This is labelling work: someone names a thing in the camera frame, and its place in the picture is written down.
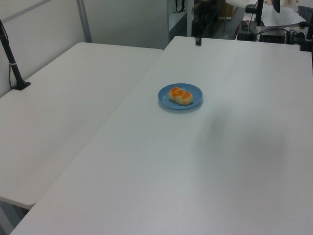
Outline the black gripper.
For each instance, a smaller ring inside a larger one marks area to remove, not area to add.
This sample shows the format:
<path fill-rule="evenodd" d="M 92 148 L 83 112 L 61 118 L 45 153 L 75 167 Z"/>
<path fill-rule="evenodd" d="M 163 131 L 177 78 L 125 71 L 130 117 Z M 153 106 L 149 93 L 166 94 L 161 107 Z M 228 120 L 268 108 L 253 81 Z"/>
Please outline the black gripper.
<path fill-rule="evenodd" d="M 201 46 L 201 36 L 212 36 L 217 22 L 216 0 L 195 0 L 192 8 L 194 18 L 192 21 L 192 36 L 195 44 Z"/>

